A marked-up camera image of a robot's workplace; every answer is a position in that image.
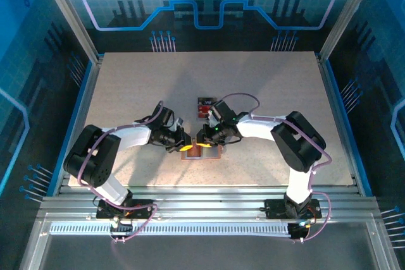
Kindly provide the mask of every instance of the wire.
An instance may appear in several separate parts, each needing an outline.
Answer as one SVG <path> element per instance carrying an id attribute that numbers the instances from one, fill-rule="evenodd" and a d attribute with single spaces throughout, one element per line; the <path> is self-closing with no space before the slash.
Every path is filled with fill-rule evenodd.
<path id="1" fill-rule="evenodd" d="M 252 95 L 252 94 L 243 93 L 243 92 L 231 93 L 231 94 L 225 95 L 225 96 L 222 97 L 220 100 L 222 101 L 222 100 L 224 100 L 224 99 L 227 98 L 227 97 L 235 96 L 235 95 L 244 95 L 244 96 L 252 97 L 252 98 L 258 103 L 258 105 L 257 105 L 256 107 L 254 107 L 253 109 L 251 109 L 251 110 L 248 112 L 249 117 L 252 118 L 252 113 L 253 113 L 253 111 L 256 110 L 256 109 L 258 109 L 258 108 L 260 107 L 260 100 L 259 100 L 256 96 L 254 96 L 254 95 Z"/>
<path id="2" fill-rule="evenodd" d="M 94 207 L 98 207 L 95 203 L 94 203 L 94 201 L 96 200 L 98 198 L 98 196 L 96 195 L 94 198 L 93 198 L 93 201 L 92 201 L 92 203 L 93 203 L 93 206 Z"/>
<path id="3" fill-rule="evenodd" d="M 121 238 L 113 238 L 112 235 L 110 235 L 110 237 L 112 239 L 114 239 L 114 241 L 116 241 L 116 242 L 125 243 L 126 241 L 130 240 L 131 238 L 137 236 L 146 227 L 146 225 L 152 220 L 153 216 L 155 215 L 156 211 L 158 210 L 158 205 L 156 205 L 156 204 L 152 204 L 152 205 L 154 206 L 154 208 L 152 209 L 151 216 L 147 220 L 145 220 L 145 222 L 143 224 L 141 224 L 141 226 L 138 228 L 138 230 L 133 232 L 131 235 L 123 236 Z"/>
<path id="4" fill-rule="evenodd" d="M 316 150 L 318 150 L 319 153 L 321 153 L 322 155 L 324 155 L 327 158 L 327 161 L 324 161 L 323 163 L 317 164 L 314 167 L 312 167 L 312 169 L 311 169 L 311 176 L 309 177 L 309 182 L 308 182 L 308 190 L 312 191 L 313 176 L 315 175 L 317 169 L 319 169 L 322 166 L 326 166 L 327 164 L 330 164 L 332 162 L 332 158 L 330 157 L 330 155 L 328 153 L 326 153 L 325 150 L 323 150 L 316 142 L 314 142 L 312 140 L 312 138 L 310 138 L 300 128 L 298 128 L 297 126 L 295 126 L 295 124 L 291 123 L 288 120 L 285 120 L 285 119 L 282 119 L 282 118 L 276 118 L 276 117 L 266 117 L 266 116 L 256 116 L 257 118 L 255 119 L 255 117 L 252 116 L 252 113 L 253 113 L 253 111 L 257 110 L 257 108 L 260 107 L 259 99 L 256 96 L 253 96 L 253 95 L 248 94 L 248 93 L 233 93 L 233 94 L 226 95 L 222 99 L 224 99 L 224 98 L 226 98 L 228 96 L 232 96 L 232 95 L 247 95 L 247 96 L 252 97 L 253 99 L 255 99 L 258 102 L 258 105 L 249 111 L 249 117 L 252 120 L 265 120 L 265 121 L 274 121 L 274 122 L 279 122 L 279 123 L 285 123 L 286 125 L 293 128 L 302 137 L 304 137 L 305 140 L 307 142 L 309 142 Z M 329 196 L 325 192 L 315 192 L 315 191 L 313 191 L 312 193 L 313 194 L 320 194 L 320 195 L 323 195 L 323 196 L 326 197 L 326 199 L 328 200 L 328 215 L 327 215 L 326 220 L 323 222 L 322 227 L 313 236 L 305 238 L 304 241 L 311 240 L 314 237 L 316 237 L 319 233 L 321 233 L 321 231 L 327 225 L 327 223 L 328 223 L 328 221 L 330 219 L 330 213 L 332 211 L 332 203 L 330 202 Z"/>
<path id="5" fill-rule="evenodd" d="M 94 142 L 93 146 L 91 147 L 89 153 L 87 154 L 86 158 L 84 159 L 84 162 L 82 164 L 82 166 L 80 167 L 78 174 L 77 174 L 77 182 L 80 186 L 82 187 L 89 187 L 91 192 L 93 192 L 95 195 L 97 195 L 98 197 L 102 198 L 103 200 L 105 200 L 109 205 L 120 209 L 120 210 L 139 210 L 139 209 L 144 209 L 144 208 L 148 208 L 148 207 L 152 207 L 153 208 L 153 212 L 151 213 L 151 216 L 145 221 L 145 223 L 131 236 L 128 236 L 126 239 L 122 240 L 123 242 L 125 240 L 128 240 L 132 237 L 134 237 L 135 235 L 137 235 L 143 228 L 145 228 L 145 226 L 148 224 L 148 222 L 150 222 L 150 220 L 152 219 L 152 217 L 154 216 L 154 214 L 156 213 L 156 211 L 158 210 L 158 205 L 156 204 L 148 204 L 148 205 L 143 205 L 143 206 L 139 206 L 139 207 L 123 207 L 123 206 L 119 206 L 116 205 L 112 202 L 110 202 L 106 197 L 102 196 L 100 193 L 97 192 L 97 190 L 92 186 L 92 185 L 86 185 L 85 183 L 83 183 L 82 181 L 82 176 L 83 176 L 83 172 L 84 169 L 86 168 L 87 163 L 89 162 L 89 159 L 91 157 L 91 155 L 93 154 L 94 150 L 97 149 L 98 145 L 100 144 L 100 142 L 107 137 L 109 134 L 117 132 L 118 130 L 122 130 L 122 129 L 127 129 L 127 128 L 137 128 L 143 125 L 146 125 L 147 123 L 150 123 L 152 121 L 154 121 L 162 112 L 163 110 L 163 101 L 159 101 L 158 105 L 160 106 L 159 111 L 149 120 L 147 121 L 143 121 L 141 123 L 137 123 L 137 124 L 131 124 L 131 125 L 123 125 L 123 126 L 118 126 L 116 128 L 112 128 L 106 132 L 104 132 L 97 140 L 96 142 Z"/>
<path id="6" fill-rule="evenodd" d="M 306 237 L 303 241 L 306 242 L 308 240 L 312 240 L 314 237 L 316 237 L 319 233 L 322 232 L 323 229 L 325 229 L 325 226 L 327 225 L 329 219 L 330 219 L 330 213 L 332 212 L 332 203 L 330 202 L 330 198 L 329 195 L 327 195 L 325 192 L 312 192 L 313 194 L 318 194 L 318 195 L 323 195 L 326 197 L 327 201 L 328 201 L 328 214 L 327 214 L 327 218 L 325 218 L 325 221 L 322 224 L 322 227 L 315 232 L 314 235 L 310 236 L 310 237 Z"/>
<path id="7" fill-rule="evenodd" d="M 234 140 L 233 142 L 225 142 L 225 145 L 232 145 L 232 144 L 236 144 L 237 142 L 240 142 L 242 140 L 241 137 L 239 137 L 239 139 Z"/>
<path id="8" fill-rule="evenodd" d="M 308 210 L 311 211 L 312 215 L 314 216 L 315 222 L 313 224 L 316 224 L 316 216 L 314 210 L 312 210 L 311 206 L 308 206 Z"/>

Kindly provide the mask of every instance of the white robotic arm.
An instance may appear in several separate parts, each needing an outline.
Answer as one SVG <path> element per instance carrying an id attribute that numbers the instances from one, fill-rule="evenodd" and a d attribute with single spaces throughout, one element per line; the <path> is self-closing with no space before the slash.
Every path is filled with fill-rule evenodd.
<path id="1" fill-rule="evenodd" d="M 277 119 L 285 120 L 286 116 L 256 116 L 245 115 L 236 124 L 236 127 L 243 137 L 257 137 L 274 141 L 271 131 L 281 122 Z M 311 191 L 308 188 L 309 177 L 311 176 L 311 168 L 308 172 L 299 172 L 290 167 L 289 185 L 287 187 L 286 194 L 297 204 L 302 204 L 310 195 Z"/>
<path id="2" fill-rule="evenodd" d="M 230 138 L 258 137 L 275 141 L 285 162 L 290 167 L 289 185 L 284 196 L 286 212 L 298 218 L 311 201 L 311 170 L 321 158 L 321 153 L 299 133 L 325 149 L 326 143 L 299 112 L 288 116 L 256 116 L 235 114 L 223 100 L 212 105 L 208 124 L 197 134 L 198 145 L 226 145 Z"/>
<path id="3" fill-rule="evenodd" d="M 129 128 L 118 129 L 114 135 L 107 135 L 85 165 L 82 182 L 94 187 L 96 192 L 108 202 L 124 206 L 132 199 L 132 193 L 111 174 L 118 152 L 149 143 L 156 143 L 169 153 L 192 147 L 190 136 L 182 128 L 182 119 L 175 120 L 172 110 L 166 107 L 160 109 L 160 107 L 160 105 L 156 106 L 151 116 L 133 123 L 137 125 L 142 122 L 143 125 L 136 128 L 129 125 Z M 173 117 L 172 123 L 168 125 L 171 117 Z M 77 178 L 90 148 L 102 134 L 110 129 L 101 129 L 94 125 L 86 126 L 63 163 L 65 171 Z"/>

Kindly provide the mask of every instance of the black bracket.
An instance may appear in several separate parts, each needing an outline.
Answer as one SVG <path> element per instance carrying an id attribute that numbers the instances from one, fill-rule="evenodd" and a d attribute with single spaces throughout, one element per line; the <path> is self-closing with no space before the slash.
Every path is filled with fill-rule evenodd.
<path id="1" fill-rule="evenodd" d="M 94 125 L 88 125 L 83 129 L 63 162 L 63 168 L 66 172 L 77 178 L 90 148 L 103 133 L 100 128 Z M 106 182 L 113 169 L 120 142 L 121 138 L 112 134 L 101 141 L 85 167 L 82 176 L 84 181 L 94 188 Z"/>
<path id="2" fill-rule="evenodd" d="M 127 204 L 127 207 L 135 207 L 135 206 L 140 207 L 150 204 L 153 204 L 153 200 L 151 199 L 132 199 L 130 203 Z M 107 204 L 105 201 L 101 199 L 97 207 L 96 218 L 113 219 L 114 216 L 119 216 L 120 218 L 126 219 L 148 219 L 151 217 L 152 212 L 153 212 L 152 207 L 142 208 L 133 211 L 123 211 Z"/>
<path id="3" fill-rule="evenodd" d="M 314 218 L 314 215 L 316 219 L 322 218 L 319 200 L 311 199 L 308 206 L 310 210 L 307 208 L 306 212 L 299 219 L 311 219 Z M 290 219 L 287 216 L 284 199 L 266 199 L 265 207 L 260 208 L 260 211 L 266 213 L 266 219 Z"/>
<path id="4" fill-rule="evenodd" d="M 122 238 L 122 237 L 125 238 L 125 236 L 124 235 L 113 235 L 113 233 L 123 233 L 123 232 L 130 233 L 130 232 L 133 232 L 133 230 L 134 230 L 134 227 L 132 226 L 132 224 L 123 224 L 121 222 L 117 223 L 116 228 L 114 228 L 113 225 L 111 225 L 109 227 L 109 232 L 111 234 L 111 237 L 114 238 L 115 240 Z"/>
<path id="5" fill-rule="evenodd" d="M 327 145 L 322 136 L 300 112 L 291 112 L 286 120 L 303 131 L 322 149 L 326 148 Z M 277 125 L 271 134 L 285 162 L 298 172 L 307 173 L 312 164 L 321 158 L 321 153 L 286 123 Z"/>
<path id="6" fill-rule="evenodd" d="M 289 223 L 288 231 L 292 240 L 299 240 L 300 238 L 306 238 L 308 236 L 309 228 L 301 226 L 300 224 Z"/>

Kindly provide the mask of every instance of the aluminum frame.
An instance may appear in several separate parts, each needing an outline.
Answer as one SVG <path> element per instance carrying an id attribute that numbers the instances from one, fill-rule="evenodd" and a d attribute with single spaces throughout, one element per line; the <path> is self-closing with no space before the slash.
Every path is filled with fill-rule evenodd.
<path id="1" fill-rule="evenodd" d="M 345 127 L 344 123 L 344 107 L 341 108 L 339 104 L 339 98 L 337 92 L 333 88 L 333 82 L 335 80 L 332 80 L 330 74 L 332 73 L 331 70 L 328 69 L 327 67 L 327 62 L 322 62 L 320 58 L 318 57 L 318 66 L 320 69 L 321 77 L 323 79 L 323 83 L 325 86 L 325 90 L 329 99 L 329 103 L 331 105 L 332 113 L 336 121 L 336 127 L 337 131 L 340 136 L 340 140 L 342 141 L 342 146 L 344 148 L 346 158 L 347 158 L 347 163 L 349 164 L 349 169 L 351 170 L 351 173 L 354 175 L 354 179 L 356 180 L 357 187 L 359 188 L 359 192 L 361 195 L 364 196 L 371 196 L 371 188 L 368 182 L 366 181 L 365 184 L 363 183 L 362 175 L 365 175 L 365 169 L 363 167 L 363 163 L 361 162 L 361 159 L 359 158 L 359 152 L 356 146 L 356 143 L 352 143 L 350 140 L 350 135 L 349 132 L 347 131 L 347 128 Z"/>
<path id="2" fill-rule="evenodd" d="M 134 196 L 140 199 L 154 199 L 159 211 L 153 217 L 151 225 L 156 226 L 218 226 L 234 227 L 242 225 L 250 231 L 263 229 L 263 225 L 272 226 L 296 222 L 295 220 L 266 219 L 259 211 L 265 199 L 282 199 L 285 187 L 137 187 L 131 188 Z M 390 246 L 383 219 L 375 197 L 364 197 L 356 186 L 315 187 L 314 190 L 328 192 L 333 211 L 330 224 L 366 223 L 371 244 L 380 269 L 399 269 L 394 251 Z M 106 226 L 108 221 L 97 220 L 96 207 L 92 204 L 93 195 L 86 189 L 76 193 L 61 193 L 57 197 L 45 197 L 40 205 L 37 221 L 30 236 L 21 269 L 39 269 L 48 236 L 55 234 L 108 235 L 108 230 L 89 233 L 89 225 Z M 320 200 L 323 214 L 327 211 L 327 201 Z M 52 229 L 53 225 L 68 225 L 70 230 Z M 187 235 L 187 232 L 175 231 L 171 235 Z M 195 235 L 190 230 L 188 235 Z"/>
<path id="3" fill-rule="evenodd" d="M 80 17 L 78 16 L 75 8 L 70 0 L 55 0 L 63 16 L 67 20 L 69 26 L 72 28 L 80 45 L 83 47 L 84 52 L 93 64 L 98 64 L 99 55 L 96 47 L 93 44 L 89 34 L 87 33 Z"/>
<path id="4" fill-rule="evenodd" d="M 333 49 L 342 37 L 344 30 L 349 24 L 355 12 L 358 10 L 360 2 L 362 0 L 347 0 L 336 23 L 333 25 L 325 43 L 320 51 L 320 59 L 322 63 L 325 63 L 331 55 Z"/>
<path id="5" fill-rule="evenodd" d="M 87 113 L 89 112 L 90 103 L 91 103 L 91 99 L 92 99 L 92 96 L 94 93 L 94 89 L 96 87 L 97 77 L 98 77 L 98 74 L 100 71 L 102 61 L 103 61 L 103 57 L 100 57 L 98 64 L 92 64 L 89 67 L 90 68 L 89 77 L 84 82 L 84 84 L 85 84 L 84 93 L 82 96 L 82 100 L 80 101 L 80 105 L 78 107 L 77 115 L 76 115 L 76 117 L 74 117 L 72 132 L 71 132 L 71 134 L 66 134 L 66 136 L 69 136 L 68 144 L 66 146 L 66 150 L 61 151 L 61 154 L 63 153 L 63 159 L 60 159 L 61 156 L 59 156 L 59 159 L 61 161 L 59 161 L 59 159 L 58 159 L 57 165 L 60 164 L 60 167 L 56 168 L 54 171 L 54 174 L 58 174 L 58 177 L 56 178 L 56 184 L 55 184 L 54 189 L 49 189 L 49 192 L 50 192 L 50 193 L 48 193 L 49 195 L 57 195 L 59 193 L 59 189 L 62 185 L 63 177 L 65 175 L 65 172 L 63 171 L 63 168 L 62 168 L 62 163 L 63 163 L 62 160 L 65 159 L 65 157 L 68 154 L 68 151 L 71 149 L 71 147 L 75 143 L 76 139 L 80 135 L 81 130 L 83 130 L 83 127 L 84 127 L 84 124 L 86 121 L 86 117 L 87 117 Z"/>
<path id="6" fill-rule="evenodd" d="M 55 0 L 64 14 L 78 41 L 84 48 L 89 59 L 99 63 L 99 57 L 89 34 L 85 30 L 80 18 L 75 12 L 69 0 Z M 332 53 L 336 43 L 347 27 L 349 20 L 357 10 L 361 0 L 347 0 L 344 9 L 338 17 L 325 45 L 321 50 L 321 72 L 324 76 L 325 87 L 330 101 L 336 103 L 336 96 L 330 88 L 327 70 L 324 69 L 325 61 Z M 97 75 L 93 76 L 94 82 L 88 82 L 85 98 L 82 102 L 78 118 L 74 125 L 72 138 L 77 134 L 84 123 L 83 117 L 89 108 L 91 99 L 91 86 L 95 86 Z M 387 231 L 383 224 L 376 198 L 365 197 L 365 188 L 361 183 L 355 159 L 351 154 L 351 148 L 342 127 L 342 118 L 339 112 L 334 112 L 340 136 L 347 146 L 349 162 L 354 174 L 355 183 L 350 187 L 315 187 L 315 190 L 327 192 L 332 200 L 331 224 L 333 223 L 366 223 L 370 234 L 371 244 L 380 269 L 399 269 L 399 265 L 389 242 Z M 49 236 L 55 233 L 53 226 L 58 223 L 69 223 L 74 227 L 92 224 L 105 224 L 105 221 L 95 219 L 96 207 L 92 205 L 93 196 L 83 188 L 69 188 L 64 185 L 65 175 L 62 170 L 58 178 L 58 196 L 45 197 L 27 244 L 20 269 L 39 269 L 42 258 L 46 251 Z M 282 199 L 285 187 L 138 187 L 130 188 L 138 198 L 150 198 L 157 201 L 160 210 L 156 213 L 152 223 L 159 224 L 248 224 L 250 226 L 262 226 L 263 224 L 287 223 L 292 220 L 274 221 L 265 219 L 265 215 L 259 211 L 265 199 Z M 321 209 L 325 212 L 327 201 L 321 196 Z"/>

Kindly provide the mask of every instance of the purple cable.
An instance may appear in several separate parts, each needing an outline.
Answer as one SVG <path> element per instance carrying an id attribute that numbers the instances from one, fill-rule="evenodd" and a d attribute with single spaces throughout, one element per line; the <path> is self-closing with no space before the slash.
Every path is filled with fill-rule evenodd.
<path id="1" fill-rule="evenodd" d="M 332 212 L 332 203 L 330 202 L 330 198 L 329 198 L 329 195 L 327 195 L 325 192 L 316 192 L 316 191 L 314 191 L 314 192 L 312 192 L 313 194 L 320 194 L 320 195 L 323 195 L 323 196 L 325 196 L 326 197 L 326 199 L 327 199 L 327 201 L 328 201 L 328 214 L 327 214 L 327 218 L 325 219 L 325 221 L 323 222 L 323 225 L 322 225 L 322 227 L 317 231 L 317 232 L 315 232 L 315 234 L 314 235 L 311 235 L 310 237 L 306 237 L 306 238 L 304 238 L 304 242 L 306 242 L 306 241 L 308 241 L 308 240 L 312 240 L 314 237 L 316 237 L 319 233 L 321 233 L 322 232 L 322 230 L 325 228 L 325 226 L 327 225 L 327 223 L 328 223 L 328 221 L 329 221 L 329 219 L 330 219 L 330 213 Z"/>
<path id="2" fill-rule="evenodd" d="M 153 218 L 154 214 L 155 214 L 156 211 L 158 210 L 158 205 L 156 205 L 156 204 L 148 204 L 148 205 L 143 205 L 143 206 L 140 206 L 140 207 L 123 207 L 123 206 L 116 205 L 116 204 L 110 202 L 110 201 L 109 201 L 108 199 L 106 199 L 105 197 L 103 197 L 100 193 L 98 193 L 97 190 L 96 190 L 93 186 L 84 184 L 84 183 L 82 182 L 83 172 L 84 172 L 84 169 L 86 168 L 86 165 L 87 165 L 87 163 L 89 162 L 89 159 L 90 159 L 91 155 L 93 154 L 94 150 L 97 148 L 97 146 L 100 144 L 100 142 L 101 142 L 105 137 L 107 137 L 107 136 L 108 136 L 109 134 L 111 134 L 111 133 L 117 132 L 118 130 L 127 129 L 127 128 L 137 128 L 137 127 L 139 127 L 139 126 L 144 126 L 144 125 L 146 125 L 146 124 L 148 124 L 148 123 L 154 121 L 154 120 L 160 115 L 160 113 L 161 113 L 162 110 L 163 110 L 163 101 L 159 101 L 158 105 L 160 105 L 160 109 L 159 109 L 159 111 L 155 114 L 155 116 L 153 116 L 151 119 L 149 119 L 149 120 L 147 120 L 147 121 L 144 121 L 144 122 L 142 122 L 142 123 L 138 123 L 138 124 L 136 124 L 136 125 L 123 125 L 123 126 L 118 126 L 118 127 L 116 127 L 116 128 L 112 128 L 112 129 L 110 129 L 110 130 L 104 132 L 104 133 L 96 140 L 96 142 L 94 143 L 94 145 L 91 147 L 89 153 L 87 154 L 86 158 L 84 159 L 84 162 L 83 162 L 82 166 L 80 167 L 80 170 L 78 171 L 78 174 L 77 174 L 77 182 L 78 182 L 78 184 L 79 184 L 80 186 L 82 186 L 82 187 L 89 187 L 90 190 L 91 190 L 91 192 L 93 192 L 93 193 L 94 193 L 95 195 L 97 195 L 98 197 L 104 199 L 109 205 L 111 205 L 111 206 L 113 206 L 113 207 L 115 207 L 115 208 L 117 208 L 117 209 L 126 210 L 126 211 L 133 211 L 133 210 L 139 210 L 139 209 L 144 209 L 144 208 L 148 208 L 148 207 L 152 207 L 152 208 L 153 208 L 153 212 L 152 212 L 151 216 L 147 219 L 147 221 L 145 221 L 145 223 L 142 224 L 142 226 L 141 226 L 134 234 L 132 234 L 132 235 L 130 235 L 130 236 L 128 236 L 128 237 L 126 237 L 126 238 L 124 238 L 124 239 L 122 239 L 122 240 L 118 240 L 118 241 L 120 241 L 120 242 L 124 242 L 125 240 L 129 240 L 129 239 L 131 239 L 132 237 L 134 237 L 135 235 L 137 235 L 140 231 L 142 231 L 142 229 L 145 228 L 145 226 L 148 224 L 148 222 L 150 222 L 150 220 Z"/>
<path id="3" fill-rule="evenodd" d="M 260 107 L 260 101 L 259 101 L 259 99 L 258 99 L 256 96 L 253 96 L 253 95 L 248 94 L 248 93 L 232 93 L 232 94 L 226 95 L 226 96 L 223 97 L 222 99 L 224 99 L 224 98 L 226 98 L 226 97 L 228 97 L 228 96 L 232 96 L 232 95 L 246 95 L 246 96 L 250 96 L 250 97 L 252 97 L 253 99 L 255 99 L 255 100 L 258 102 L 258 105 L 249 111 L 249 117 L 250 117 L 252 120 L 255 120 L 254 117 L 252 117 L 252 113 L 253 113 L 254 110 L 256 110 L 257 108 Z M 274 118 L 273 118 L 273 117 L 266 117 L 266 116 L 256 116 L 256 117 L 257 117 L 256 120 L 275 121 L 275 122 L 278 122 L 278 123 L 285 123 L 286 125 L 289 125 L 289 126 L 290 126 L 291 128 L 293 128 L 296 132 L 298 132 L 298 134 L 300 134 L 302 137 L 304 137 L 305 140 L 307 140 L 316 150 L 318 150 L 319 153 L 321 153 L 322 155 L 324 155 L 324 156 L 328 159 L 327 161 L 325 161 L 325 162 L 323 162 L 323 163 L 320 163 L 320 164 L 317 164 L 316 166 L 314 166 L 314 167 L 312 168 L 312 170 L 311 170 L 312 173 L 311 173 L 311 175 L 310 175 L 310 177 L 309 177 L 309 181 L 308 181 L 308 190 L 312 190 L 313 176 L 315 175 L 316 170 L 319 169 L 320 167 L 326 166 L 327 164 L 330 164 L 330 163 L 332 162 L 332 158 L 330 157 L 330 155 L 329 155 L 328 153 L 326 153 L 325 150 L 323 150 L 316 142 L 314 142 L 308 135 L 306 135 L 300 128 L 298 128 L 297 126 L 295 126 L 295 124 L 293 124 L 292 122 L 290 122 L 290 121 L 288 121 L 288 120 L 285 120 L 285 119 L 282 119 L 282 118 L 276 118 L 276 117 L 274 117 Z M 311 240 L 311 239 L 313 239 L 316 235 L 318 235 L 319 233 L 321 233 L 321 231 L 322 231 L 322 230 L 324 229 L 324 227 L 327 225 L 328 220 L 329 220 L 329 217 L 330 217 L 330 213 L 331 213 L 331 211 L 332 211 L 332 203 L 331 203 L 331 201 L 330 201 L 329 196 L 328 196 L 326 193 L 324 193 L 324 192 L 312 192 L 312 193 L 313 193 L 313 194 L 320 194 L 320 195 L 323 195 L 323 196 L 325 196 L 325 197 L 327 198 L 328 204 L 329 204 L 328 215 L 327 215 L 327 218 L 326 218 L 325 222 L 323 223 L 322 227 L 321 227 L 314 235 L 312 235 L 312 236 L 310 236 L 310 237 L 308 237 L 308 238 L 305 238 L 304 241 Z"/>
<path id="4" fill-rule="evenodd" d="M 244 96 L 252 97 L 252 98 L 258 103 L 258 105 L 257 105 L 256 107 L 254 107 L 253 109 L 251 109 L 251 110 L 249 111 L 249 113 L 248 113 L 249 117 L 252 118 L 252 113 L 253 113 L 253 111 L 260 107 L 260 101 L 259 101 L 259 99 L 258 99 L 256 96 L 252 95 L 252 94 L 238 92 L 238 93 L 228 94 L 228 95 L 222 97 L 220 100 L 222 101 L 222 100 L 224 100 L 224 99 L 227 98 L 227 97 L 235 96 L 235 95 L 244 95 Z"/>

